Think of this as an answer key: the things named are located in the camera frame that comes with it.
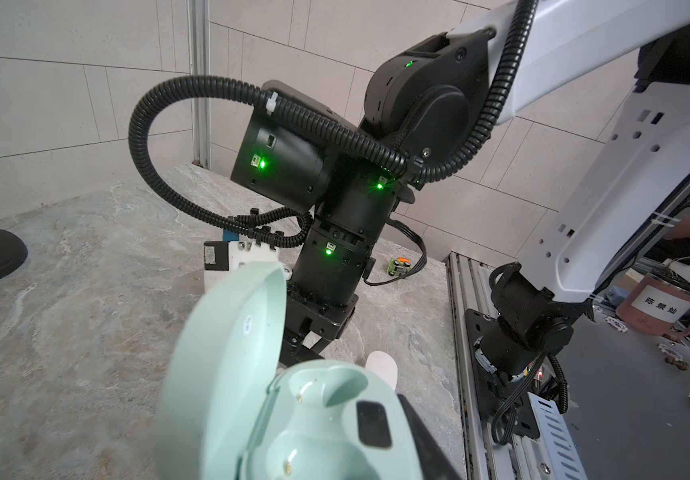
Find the green orange toy car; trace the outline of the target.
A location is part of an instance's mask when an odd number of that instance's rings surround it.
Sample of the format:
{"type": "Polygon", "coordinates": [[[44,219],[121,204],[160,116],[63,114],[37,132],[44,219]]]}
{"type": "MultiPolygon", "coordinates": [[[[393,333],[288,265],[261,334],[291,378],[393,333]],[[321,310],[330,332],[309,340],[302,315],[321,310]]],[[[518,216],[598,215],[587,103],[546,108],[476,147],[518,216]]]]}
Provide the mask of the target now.
{"type": "Polygon", "coordinates": [[[387,274],[390,277],[401,277],[408,274],[412,270],[412,267],[412,262],[407,258],[393,258],[388,264],[387,274]]]}

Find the green earbud charging case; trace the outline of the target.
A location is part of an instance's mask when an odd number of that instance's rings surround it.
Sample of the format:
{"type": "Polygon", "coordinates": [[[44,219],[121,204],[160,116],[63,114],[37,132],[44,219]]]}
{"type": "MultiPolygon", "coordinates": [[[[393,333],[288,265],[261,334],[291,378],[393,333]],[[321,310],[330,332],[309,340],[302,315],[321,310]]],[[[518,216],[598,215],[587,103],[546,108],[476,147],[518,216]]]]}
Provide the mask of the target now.
{"type": "Polygon", "coordinates": [[[278,370],[286,313],[279,263],[229,273],[178,338],[156,413],[162,479],[418,479],[394,390],[355,364],[278,370]]]}

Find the pink labelled container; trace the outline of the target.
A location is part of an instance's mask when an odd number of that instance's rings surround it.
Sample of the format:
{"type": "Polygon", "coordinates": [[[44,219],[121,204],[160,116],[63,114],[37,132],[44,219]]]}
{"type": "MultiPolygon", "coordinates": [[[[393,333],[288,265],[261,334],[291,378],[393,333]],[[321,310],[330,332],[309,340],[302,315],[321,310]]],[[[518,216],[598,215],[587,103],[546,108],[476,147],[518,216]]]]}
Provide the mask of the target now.
{"type": "Polygon", "coordinates": [[[675,324],[689,311],[690,289],[649,273],[615,309],[615,314],[641,333],[667,336],[678,341],[690,335],[690,324],[683,330],[675,329],[675,324]]]}

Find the white earbud charging case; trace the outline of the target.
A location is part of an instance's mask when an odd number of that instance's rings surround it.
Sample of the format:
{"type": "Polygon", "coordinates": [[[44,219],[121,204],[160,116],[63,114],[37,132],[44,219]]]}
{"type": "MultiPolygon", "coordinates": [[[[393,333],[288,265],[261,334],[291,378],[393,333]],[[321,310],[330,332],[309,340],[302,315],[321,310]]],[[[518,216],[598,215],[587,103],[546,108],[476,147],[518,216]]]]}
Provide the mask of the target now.
{"type": "Polygon", "coordinates": [[[398,366],[391,355],[383,351],[373,351],[367,356],[364,368],[382,379],[393,391],[396,390],[398,366]]]}

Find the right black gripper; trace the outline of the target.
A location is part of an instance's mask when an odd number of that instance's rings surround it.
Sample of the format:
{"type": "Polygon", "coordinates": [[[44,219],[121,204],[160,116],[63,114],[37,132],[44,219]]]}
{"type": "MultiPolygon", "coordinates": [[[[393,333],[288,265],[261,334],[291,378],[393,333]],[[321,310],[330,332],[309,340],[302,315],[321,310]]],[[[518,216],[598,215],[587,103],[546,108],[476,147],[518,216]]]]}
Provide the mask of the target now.
{"type": "Polygon", "coordinates": [[[294,284],[287,286],[285,327],[279,363],[291,367],[321,360],[322,351],[339,339],[352,318],[358,295],[346,305],[326,302],[294,284]]]}

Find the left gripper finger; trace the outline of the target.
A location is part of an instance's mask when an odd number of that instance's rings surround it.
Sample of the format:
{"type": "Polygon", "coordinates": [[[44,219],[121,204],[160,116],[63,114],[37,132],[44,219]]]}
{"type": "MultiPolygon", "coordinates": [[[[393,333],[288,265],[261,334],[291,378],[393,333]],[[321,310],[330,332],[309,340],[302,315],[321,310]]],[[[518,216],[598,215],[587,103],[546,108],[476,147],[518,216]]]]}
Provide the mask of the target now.
{"type": "Polygon", "coordinates": [[[398,394],[397,397],[412,433],[422,478],[424,480],[461,480],[409,400],[402,394],[398,394]]]}

